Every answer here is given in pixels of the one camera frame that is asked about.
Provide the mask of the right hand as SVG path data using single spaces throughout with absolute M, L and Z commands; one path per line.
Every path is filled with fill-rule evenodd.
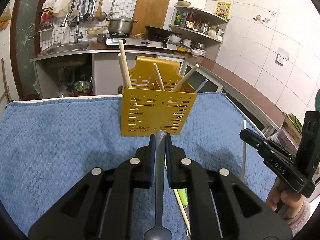
M 276 178 L 266 199 L 266 204 L 273 211 L 276 211 L 280 201 L 288 205 L 287 210 L 281 217 L 292 230 L 300 230 L 307 223 L 310 216 L 310 204 L 305 201 L 305 197 L 301 193 L 295 193 L 291 190 L 280 192 L 280 183 L 281 180 Z

